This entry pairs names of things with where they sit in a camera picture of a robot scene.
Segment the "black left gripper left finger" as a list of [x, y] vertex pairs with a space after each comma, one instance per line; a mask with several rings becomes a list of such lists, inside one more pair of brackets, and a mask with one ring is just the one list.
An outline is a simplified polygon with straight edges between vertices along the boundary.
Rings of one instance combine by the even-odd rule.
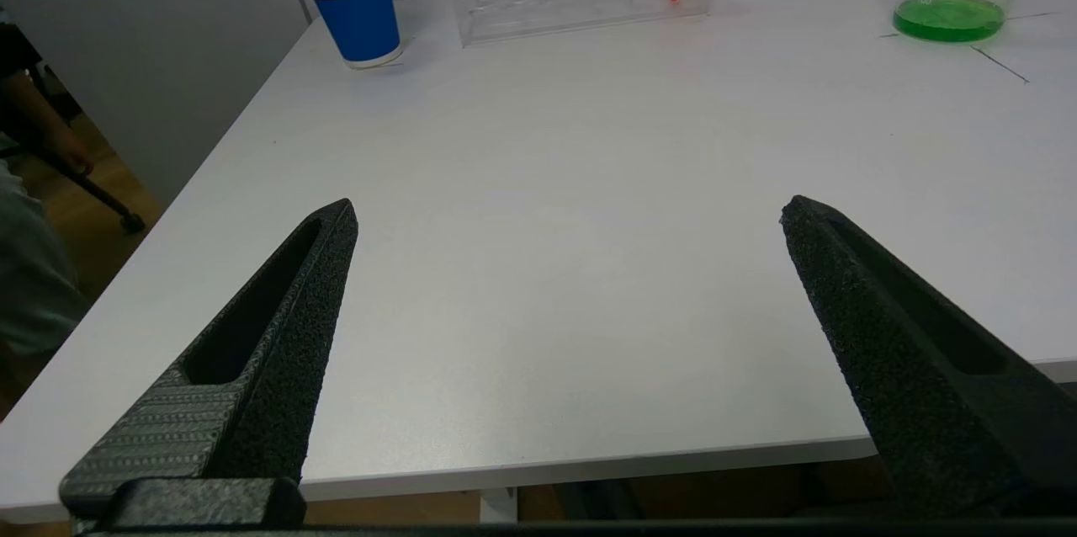
[[194, 481], [300, 505], [305, 463], [358, 241], [349, 199], [314, 210], [59, 483], [103, 520], [138, 483], [168, 501]]

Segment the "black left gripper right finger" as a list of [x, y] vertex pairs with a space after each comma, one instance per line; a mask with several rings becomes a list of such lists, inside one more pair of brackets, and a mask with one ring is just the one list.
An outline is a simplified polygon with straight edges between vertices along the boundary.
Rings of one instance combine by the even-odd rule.
[[834, 207], [797, 195], [780, 223], [905, 509], [1074, 517], [1069, 392]]

